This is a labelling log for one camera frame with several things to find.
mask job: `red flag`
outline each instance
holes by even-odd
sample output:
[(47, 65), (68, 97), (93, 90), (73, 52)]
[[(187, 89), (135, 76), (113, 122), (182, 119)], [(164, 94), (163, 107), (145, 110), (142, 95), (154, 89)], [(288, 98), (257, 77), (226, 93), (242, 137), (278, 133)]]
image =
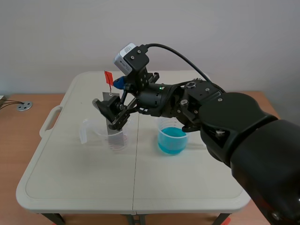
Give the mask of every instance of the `red flag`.
[(113, 86), (113, 74), (108, 71), (104, 71), (106, 83)]

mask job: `metal plate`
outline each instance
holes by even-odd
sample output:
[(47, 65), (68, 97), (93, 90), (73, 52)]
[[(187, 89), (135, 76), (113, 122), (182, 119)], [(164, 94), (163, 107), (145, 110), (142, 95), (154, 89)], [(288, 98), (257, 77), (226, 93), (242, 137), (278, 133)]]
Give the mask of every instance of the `metal plate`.
[(18, 104), (17, 110), (20, 112), (23, 112), (23, 111), (30, 109), (32, 107), (32, 105), (33, 105), (32, 102), (26, 101), (26, 102), (24, 102), (24, 104)]

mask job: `black cable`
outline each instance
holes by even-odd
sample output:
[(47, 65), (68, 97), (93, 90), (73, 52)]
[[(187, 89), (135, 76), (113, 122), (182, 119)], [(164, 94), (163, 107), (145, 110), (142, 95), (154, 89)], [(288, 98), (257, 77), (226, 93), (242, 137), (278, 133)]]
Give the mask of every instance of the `black cable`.
[(17, 103), (21, 103), (24, 104), (24, 102), (20, 102), (20, 101), (14, 101), (14, 100), (5, 100), (5, 99), (0, 99), (2, 101), (8, 101), (8, 102), (17, 102)]
[(215, 88), (218, 88), (222, 93), (225, 93), (224, 89), (221, 88), (219, 85), (215, 84), (215, 83), (211, 83), (212, 86), (214, 86)]
[(11, 102), (6, 102), (6, 103), (2, 103), (2, 104), (0, 104), (0, 106), (1, 105), (7, 105), (7, 104), (12, 104)]
[(18, 102), (10, 103), (10, 104), (8, 104), (8, 105), (5, 105), (5, 106), (1, 107), (0, 110), (3, 109), (3, 108), (5, 108), (6, 106), (9, 106), (9, 105), (15, 105), (15, 104), (19, 104), (19, 103), (18, 103)]
[(187, 64), (189, 64), (192, 68), (194, 68), (194, 70), (196, 70), (206, 81), (211, 82), (210, 79), (204, 74), (204, 72), (202, 72), (197, 66), (195, 66), (190, 60), (188, 60), (185, 56), (183, 56), (182, 54), (180, 54), (178, 51), (165, 46), (165, 45), (161, 45), (161, 44), (147, 44), (145, 45), (146, 48), (150, 48), (150, 47), (159, 47), (159, 48), (164, 48), (168, 51), (171, 51), (172, 53), (174, 53), (175, 55), (179, 56), (180, 58), (182, 58)]

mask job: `blue liquid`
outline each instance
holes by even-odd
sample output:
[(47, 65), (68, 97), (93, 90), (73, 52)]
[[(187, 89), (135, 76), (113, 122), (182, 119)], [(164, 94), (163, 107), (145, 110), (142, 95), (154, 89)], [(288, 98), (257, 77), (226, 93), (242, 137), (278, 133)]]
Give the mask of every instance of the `blue liquid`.
[(168, 154), (178, 154), (185, 149), (188, 137), (184, 137), (186, 133), (182, 132), (181, 129), (176, 127), (167, 127), (162, 130), (163, 133), (172, 137), (183, 137), (183, 138), (172, 138), (158, 133), (158, 146), (160, 149)]

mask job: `plastic cup with blue liquid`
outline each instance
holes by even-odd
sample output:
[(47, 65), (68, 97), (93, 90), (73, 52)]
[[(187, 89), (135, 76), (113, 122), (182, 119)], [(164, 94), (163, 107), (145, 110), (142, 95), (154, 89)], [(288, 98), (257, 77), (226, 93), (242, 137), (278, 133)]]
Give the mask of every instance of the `plastic cup with blue liquid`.
[(176, 118), (159, 117), (158, 146), (168, 154), (178, 154), (183, 151), (188, 143), (189, 134), (184, 133), (183, 125)]

